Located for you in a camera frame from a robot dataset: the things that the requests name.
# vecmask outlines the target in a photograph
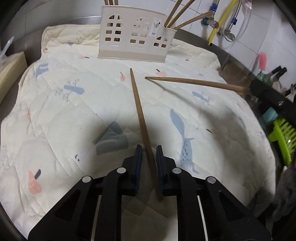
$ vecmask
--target wooden chopstick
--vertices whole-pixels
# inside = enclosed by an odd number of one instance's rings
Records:
[[[144,113],[143,113],[142,106],[141,106],[140,96],[138,93],[138,89],[137,89],[137,85],[136,85],[135,77],[133,75],[132,68],[130,68],[130,73],[131,73],[131,84],[133,87],[133,96],[135,98],[136,109],[137,109],[138,118],[139,118],[139,122],[140,122],[140,129],[141,129],[141,133],[142,133],[143,143],[145,146],[147,159],[148,159],[148,163],[149,163],[149,168],[150,168],[150,172],[151,172],[152,183],[155,188],[157,199],[162,200],[163,195],[159,189],[156,164],[155,164],[155,160],[154,160],[154,156],[153,156],[153,152],[152,152],[152,147],[151,147],[151,143],[150,143],[150,139],[149,139],[149,135],[148,135],[148,131],[147,131],[147,126],[146,126],[146,122],[145,122],[145,118],[144,118]]]
[[[202,19],[202,18],[205,18],[205,17],[211,16],[211,15],[213,15],[213,14],[214,14],[213,11],[208,11],[208,12],[206,12],[206,13],[204,13],[204,14],[201,14],[201,15],[199,15],[199,16],[197,16],[197,17],[194,17],[194,18],[192,18],[192,19],[189,19],[188,21],[186,21],[186,22],[184,22],[184,23],[178,25],[177,27],[174,27],[174,29],[175,29],[175,30],[178,30],[178,29],[180,29],[180,28],[186,26],[187,24],[193,23],[193,22],[195,22],[195,21],[197,21],[197,20],[200,20],[200,19]]]
[[[165,27],[167,27],[169,21],[171,20],[171,18],[173,17],[174,13],[177,11],[177,8],[180,6],[182,0],[178,0],[175,4],[175,6],[173,7],[170,15],[168,16],[167,20],[165,21]]]
[[[250,88],[241,87],[238,85],[205,81],[205,80],[172,78],[172,77],[145,77],[145,79],[147,79],[147,80],[162,80],[162,81],[178,82],[178,83],[186,83],[186,84],[194,84],[194,85],[203,85],[203,86],[216,87],[216,88],[225,89],[225,90],[232,90],[232,91],[241,92],[241,93],[249,93],[250,92]]]
[[[182,9],[181,11],[173,18],[173,20],[169,23],[168,28],[170,28],[177,20],[178,18],[185,12],[187,8],[194,2],[195,0],[190,0]]]

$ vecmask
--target white quilted blanket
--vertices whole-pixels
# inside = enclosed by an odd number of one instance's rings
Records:
[[[42,57],[24,73],[1,125],[0,201],[25,237],[82,176],[106,175],[143,145],[130,68],[154,151],[162,145],[193,176],[217,177],[244,205],[259,189],[275,192],[274,156],[244,99],[144,79],[224,82],[215,54],[174,40],[164,64],[99,59],[99,29],[46,28]],[[145,156],[138,196],[123,199],[122,224],[122,240],[177,240],[176,200],[157,202]]]

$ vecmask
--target silver screw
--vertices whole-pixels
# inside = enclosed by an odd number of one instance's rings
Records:
[[[207,178],[207,182],[213,184],[213,183],[216,182],[216,178],[214,178],[214,177],[209,177],[209,178]]]
[[[120,167],[120,168],[117,169],[117,172],[122,174],[122,173],[126,172],[126,169],[124,167]]]
[[[85,177],[82,178],[82,181],[84,183],[89,183],[91,181],[91,177],[90,176],[85,176]]]
[[[181,172],[182,172],[182,170],[180,169],[180,168],[174,168],[173,170],[172,170],[172,172],[173,173],[175,173],[175,174],[180,174]]]

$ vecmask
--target lime green plastic basket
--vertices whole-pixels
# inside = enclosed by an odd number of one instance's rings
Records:
[[[278,141],[282,157],[288,166],[291,163],[291,154],[296,146],[296,131],[284,118],[274,121],[274,130],[268,136],[270,142]]]

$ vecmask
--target pink brush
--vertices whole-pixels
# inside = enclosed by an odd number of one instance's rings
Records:
[[[259,58],[259,68],[262,70],[266,69],[266,62],[267,62],[267,56],[266,53],[260,52],[258,53],[258,58]]]

